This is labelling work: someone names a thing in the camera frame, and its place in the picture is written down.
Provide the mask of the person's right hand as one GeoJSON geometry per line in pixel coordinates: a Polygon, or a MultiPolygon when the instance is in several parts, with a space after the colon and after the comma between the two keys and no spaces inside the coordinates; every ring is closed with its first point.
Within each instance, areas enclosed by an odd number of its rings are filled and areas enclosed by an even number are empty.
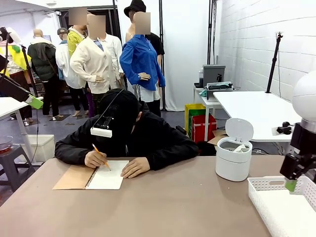
{"type": "Polygon", "coordinates": [[[84,164],[90,168],[96,168],[104,165],[107,162],[107,156],[105,153],[97,151],[90,151],[85,155],[84,164]]]}

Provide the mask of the person's left hand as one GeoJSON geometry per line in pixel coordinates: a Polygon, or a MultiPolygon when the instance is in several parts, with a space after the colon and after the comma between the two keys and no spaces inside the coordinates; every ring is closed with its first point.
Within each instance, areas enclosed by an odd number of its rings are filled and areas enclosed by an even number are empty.
{"type": "Polygon", "coordinates": [[[146,157],[135,158],[123,168],[121,177],[131,179],[149,170],[150,165],[146,157]]]}

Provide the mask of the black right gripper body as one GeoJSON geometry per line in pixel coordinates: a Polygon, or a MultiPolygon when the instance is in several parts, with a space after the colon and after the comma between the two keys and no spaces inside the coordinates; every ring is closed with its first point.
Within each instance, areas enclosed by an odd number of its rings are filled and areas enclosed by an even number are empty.
{"type": "Polygon", "coordinates": [[[302,157],[310,156],[309,145],[310,132],[303,127],[302,122],[295,123],[290,145],[293,152],[302,157]]]}

